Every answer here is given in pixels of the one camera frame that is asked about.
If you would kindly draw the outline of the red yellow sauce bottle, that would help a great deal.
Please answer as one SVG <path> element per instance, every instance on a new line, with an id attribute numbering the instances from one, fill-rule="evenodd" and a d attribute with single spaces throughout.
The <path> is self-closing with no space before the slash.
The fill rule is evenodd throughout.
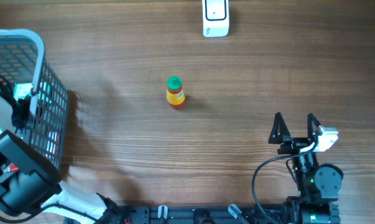
<path id="1" fill-rule="evenodd" d="M 168 104 L 174 109 L 179 109 L 185 104 L 182 80 L 179 77 L 172 76 L 168 79 L 166 99 Z"/>

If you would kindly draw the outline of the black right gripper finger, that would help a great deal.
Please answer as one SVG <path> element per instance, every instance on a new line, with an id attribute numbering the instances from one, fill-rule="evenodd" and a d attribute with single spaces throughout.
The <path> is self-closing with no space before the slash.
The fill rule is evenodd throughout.
<path id="1" fill-rule="evenodd" d="M 269 144 L 283 144 L 291 142 L 291 135 L 281 112 L 275 114 L 273 127 L 268 139 Z"/>
<path id="2" fill-rule="evenodd" d="M 307 115 L 307 134 L 310 140 L 315 139 L 315 130 L 314 126 L 317 128 L 321 125 L 321 123 L 316 119 L 313 113 L 309 113 Z"/>

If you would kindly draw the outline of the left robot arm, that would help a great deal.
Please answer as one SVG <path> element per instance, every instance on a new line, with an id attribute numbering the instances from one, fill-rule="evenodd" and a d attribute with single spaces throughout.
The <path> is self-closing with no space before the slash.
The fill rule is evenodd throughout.
<path id="1" fill-rule="evenodd" d="M 122 223 L 111 199 L 89 194 L 61 180 L 58 169 L 18 131 L 27 129 L 31 98 L 15 99 L 0 76 L 0 215 L 4 223 L 24 223 L 41 213 L 64 217 L 65 223 Z"/>

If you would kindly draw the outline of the teal white small packet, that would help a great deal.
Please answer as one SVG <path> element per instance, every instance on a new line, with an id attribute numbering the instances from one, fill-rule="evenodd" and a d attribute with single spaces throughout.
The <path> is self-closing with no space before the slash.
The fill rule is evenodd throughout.
<path id="1" fill-rule="evenodd" d="M 14 98 L 16 100 L 31 96 L 32 83 L 16 83 L 14 87 Z"/>

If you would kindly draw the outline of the red white stick packet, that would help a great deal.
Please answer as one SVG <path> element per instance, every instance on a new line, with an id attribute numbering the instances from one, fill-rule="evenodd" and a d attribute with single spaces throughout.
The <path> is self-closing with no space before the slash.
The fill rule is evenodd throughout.
<path id="1" fill-rule="evenodd" d="M 9 164 L 5 168 L 2 169 L 3 173 L 9 173 L 9 172 L 17 172 L 19 168 L 15 164 Z"/>

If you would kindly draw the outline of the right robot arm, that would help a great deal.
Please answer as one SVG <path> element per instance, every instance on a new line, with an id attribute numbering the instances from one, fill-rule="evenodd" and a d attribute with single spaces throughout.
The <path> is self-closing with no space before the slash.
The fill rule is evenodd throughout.
<path id="1" fill-rule="evenodd" d="M 343 171 L 333 164 L 319 164 L 317 154 L 325 152 L 338 140 L 336 128 L 326 128 L 313 114 L 307 117 L 305 138 L 291 136 L 280 112 L 275 114 L 268 143 L 278 144 L 279 155 L 290 156 L 289 172 L 297 184 L 299 195 L 289 196 L 270 215 L 279 223 L 324 223 L 341 222 L 338 192 L 341 189 Z"/>

